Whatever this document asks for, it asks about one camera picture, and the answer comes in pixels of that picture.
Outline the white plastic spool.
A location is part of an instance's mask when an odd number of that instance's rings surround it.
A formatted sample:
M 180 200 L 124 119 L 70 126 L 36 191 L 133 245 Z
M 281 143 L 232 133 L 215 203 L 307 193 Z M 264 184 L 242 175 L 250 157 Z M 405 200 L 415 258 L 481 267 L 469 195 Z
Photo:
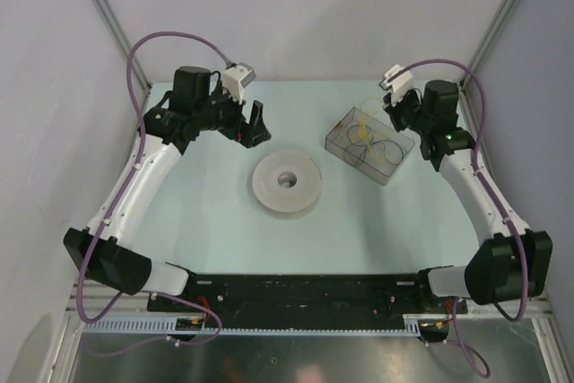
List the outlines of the white plastic spool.
M 318 165 L 305 152 L 273 152 L 255 167 L 251 185 L 258 203 L 272 216 L 295 220 L 311 213 L 322 196 Z

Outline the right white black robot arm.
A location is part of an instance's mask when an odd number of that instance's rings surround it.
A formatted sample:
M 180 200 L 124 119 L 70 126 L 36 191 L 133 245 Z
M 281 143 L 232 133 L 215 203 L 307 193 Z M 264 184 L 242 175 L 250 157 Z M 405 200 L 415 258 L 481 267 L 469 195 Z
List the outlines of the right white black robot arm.
M 421 154 L 455 191 L 468 215 L 479 248 L 467 265 L 423 270 L 427 282 L 413 290 L 415 305 L 434 312 L 447 297 L 479 305 L 541 295 L 552 255 L 545 231 L 533 231 L 503 197 L 472 135 L 458 124 L 458 87 L 433 80 L 418 93 L 412 82 L 392 84 L 384 110 L 396 131 L 409 129 L 421 140 Z

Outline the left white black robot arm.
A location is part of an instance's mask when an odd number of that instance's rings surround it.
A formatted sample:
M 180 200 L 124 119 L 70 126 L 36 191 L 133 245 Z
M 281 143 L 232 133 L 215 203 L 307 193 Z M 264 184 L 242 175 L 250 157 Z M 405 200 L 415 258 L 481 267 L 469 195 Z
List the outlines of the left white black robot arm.
M 256 100 L 243 114 L 244 90 L 255 70 L 233 64 L 223 72 L 181 66 L 173 87 L 143 115 L 144 136 L 108 199 L 82 230 L 69 229 L 64 246 L 86 278 L 128 295 L 167 293 L 176 309 L 192 309 L 198 289 L 189 272 L 134 250 L 140 224 L 149 205 L 190 143 L 204 131 L 217 131 L 246 148 L 270 140 L 263 105 Z

